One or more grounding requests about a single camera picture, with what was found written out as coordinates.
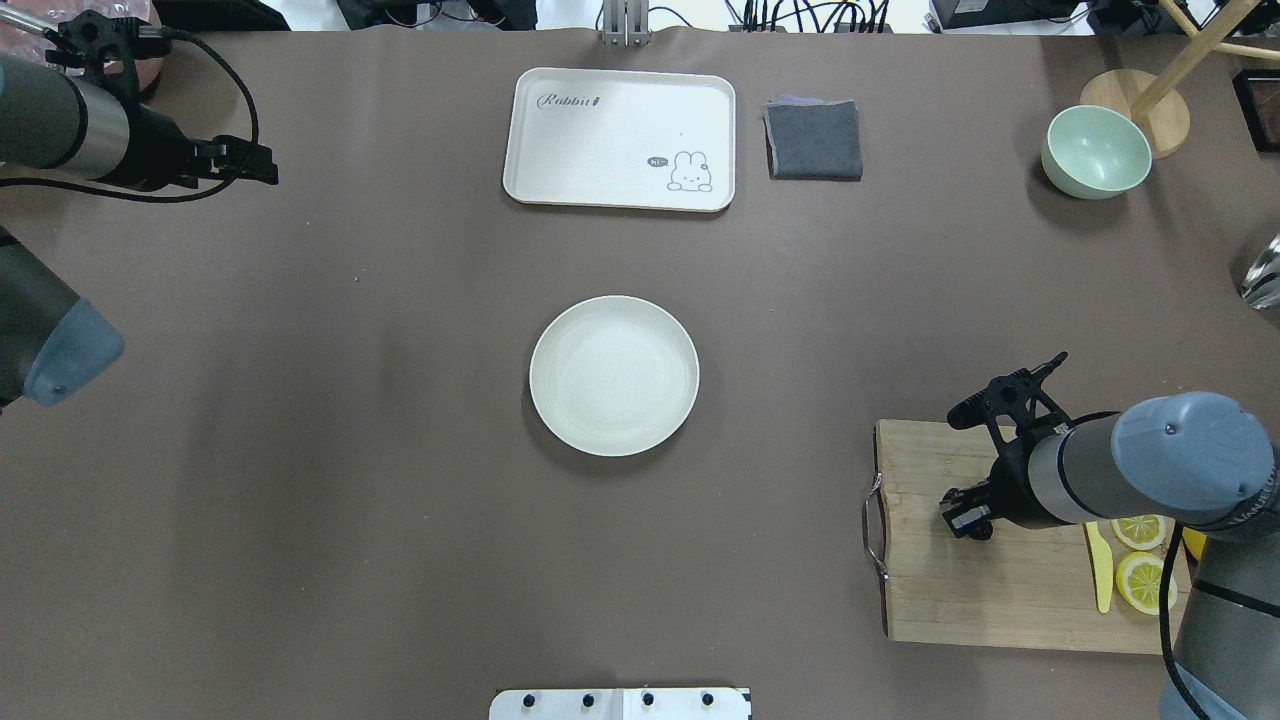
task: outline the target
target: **black box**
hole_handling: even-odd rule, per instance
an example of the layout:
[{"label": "black box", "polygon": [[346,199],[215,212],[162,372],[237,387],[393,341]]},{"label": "black box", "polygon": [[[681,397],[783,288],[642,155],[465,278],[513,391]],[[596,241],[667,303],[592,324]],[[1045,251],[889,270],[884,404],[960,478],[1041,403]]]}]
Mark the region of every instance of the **black box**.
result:
[{"label": "black box", "polygon": [[1075,0],[932,0],[945,29],[1070,18]]}]

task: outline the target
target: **metal handle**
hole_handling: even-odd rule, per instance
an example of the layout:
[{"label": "metal handle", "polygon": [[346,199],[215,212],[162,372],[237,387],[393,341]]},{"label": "metal handle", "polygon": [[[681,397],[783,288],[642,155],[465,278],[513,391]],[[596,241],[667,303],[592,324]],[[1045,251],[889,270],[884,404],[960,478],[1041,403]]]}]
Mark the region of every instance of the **metal handle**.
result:
[{"label": "metal handle", "polygon": [[33,15],[31,13],[19,10],[17,8],[10,8],[0,3],[0,23],[15,27],[22,32],[29,32],[31,35],[38,35],[44,37],[49,32],[58,32],[58,26],[41,18],[40,15]]},{"label": "metal handle", "polygon": [[863,548],[865,548],[867,550],[867,555],[870,556],[872,565],[876,566],[876,573],[879,574],[881,582],[886,582],[887,583],[888,582],[888,568],[884,566],[884,561],[881,560],[881,556],[876,555],[876,551],[872,550],[872,537],[870,537],[870,529],[869,529],[869,525],[868,525],[868,515],[869,515],[869,506],[872,503],[872,498],[877,500],[877,502],[879,503],[881,524],[884,523],[884,500],[879,495],[879,488],[881,488],[882,484],[884,484],[884,474],[883,473],[876,473],[876,482],[872,483],[872,489],[868,491],[867,498],[863,500]]}]

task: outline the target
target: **light green bowl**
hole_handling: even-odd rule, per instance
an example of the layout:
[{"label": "light green bowl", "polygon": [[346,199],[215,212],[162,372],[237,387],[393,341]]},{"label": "light green bowl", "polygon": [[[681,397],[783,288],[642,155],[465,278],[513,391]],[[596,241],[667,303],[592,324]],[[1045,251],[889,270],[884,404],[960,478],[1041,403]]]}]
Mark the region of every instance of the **light green bowl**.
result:
[{"label": "light green bowl", "polygon": [[1151,172],[1151,145],[1133,120],[1098,105],[1075,105],[1053,118],[1041,146],[1044,174],[1083,200],[1115,197]]}]

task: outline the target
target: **wooden stand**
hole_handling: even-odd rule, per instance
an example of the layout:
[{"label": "wooden stand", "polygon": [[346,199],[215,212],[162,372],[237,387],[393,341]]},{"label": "wooden stand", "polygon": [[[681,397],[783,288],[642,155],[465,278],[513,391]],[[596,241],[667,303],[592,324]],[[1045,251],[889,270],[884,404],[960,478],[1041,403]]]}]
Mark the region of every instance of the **wooden stand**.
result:
[{"label": "wooden stand", "polygon": [[[1224,45],[1222,40],[1235,29],[1235,26],[1240,24],[1240,20],[1258,3],[1260,0],[1230,0],[1204,27],[1204,32],[1197,32],[1172,0],[1161,0],[1161,5],[1169,10],[1169,14],[1183,27],[1192,41],[1160,76],[1129,69],[1100,74],[1084,86],[1080,92],[1080,102],[1102,105],[1125,115],[1146,133],[1153,158],[1171,155],[1187,142],[1187,135],[1190,132],[1190,111],[1187,109],[1187,101],[1174,90],[1174,86],[1181,82],[1187,73],[1192,72],[1211,51],[1226,53],[1239,49],[1235,45]],[[1247,50],[1239,53],[1242,55],[1272,56],[1268,50],[1258,53],[1253,53],[1254,49],[1242,50]]]}]

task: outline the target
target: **wooden pole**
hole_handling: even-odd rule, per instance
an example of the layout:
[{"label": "wooden pole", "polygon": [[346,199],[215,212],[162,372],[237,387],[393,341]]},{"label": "wooden pole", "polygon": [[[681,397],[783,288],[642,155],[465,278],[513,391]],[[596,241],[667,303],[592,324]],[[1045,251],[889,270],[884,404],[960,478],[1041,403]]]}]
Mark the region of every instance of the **wooden pole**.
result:
[{"label": "wooden pole", "polygon": [[1225,8],[1222,8],[1217,15],[1207,26],[1204,31],[1197,33],[1192,37],[1192,41],[1187,44],[1187,47],[1174,58],[1174,61],[1169,63],[1165,72],[1156,77],[1155,82],[1147,86],[1147,90],[1138,96],[1132,108],[1133,122],[1138,126],[1144,126],[1147,122],[1147,114],[1151,109],[1156,106],[1157,102],[1164,100],[1165,95],[1174,88],[1187,73],[1192,72],[1206,55],[1213,51],[1213,46],[1231,35],[1235,26],[1240,24],[1240,20],[1249,14],[1253,8],[1258,5],[1261,0],[1230,0]]},{"label": "wooden pole", "polygon": [[[1199,29],[1196,28],[1196,23],[1183,13],[1174,0],[1160,0],[1160,6],[1169,13],[1169,17],[1174,18],[1178,27],[1183,28],[1187,37],[1196,37],[1199,35]],[[1260,60],[1275,60],[1280,61],[1280,50],[1267,50],[1265,47],[1251,47],[1248,45],[1233,45],[1230,42],[1219,42],[1213,46],[1217,53],[1226,53],[1229,55],[1243,55],[1245,58],[1258,58]]]}]

